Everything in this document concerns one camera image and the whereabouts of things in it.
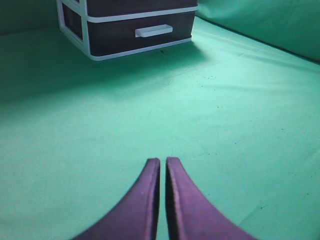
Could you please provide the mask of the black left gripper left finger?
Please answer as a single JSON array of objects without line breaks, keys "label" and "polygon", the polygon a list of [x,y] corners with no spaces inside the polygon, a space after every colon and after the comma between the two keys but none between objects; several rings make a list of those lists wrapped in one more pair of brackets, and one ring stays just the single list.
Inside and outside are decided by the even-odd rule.
[{"label": "black left gripper left finger", "polygon": [[161,165],[149,158],[124,197],[75,240],[155,240],[160,206]]}]

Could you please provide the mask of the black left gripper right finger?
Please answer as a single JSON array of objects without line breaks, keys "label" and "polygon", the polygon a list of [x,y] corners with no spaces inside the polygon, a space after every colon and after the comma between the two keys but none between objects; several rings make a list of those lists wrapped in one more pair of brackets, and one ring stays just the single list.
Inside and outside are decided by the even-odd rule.
[{"label": "black left gripper right finger", "polygon": [[166,159],[165,211],[171,240],[254,240],[203,195],[178,157]]}]

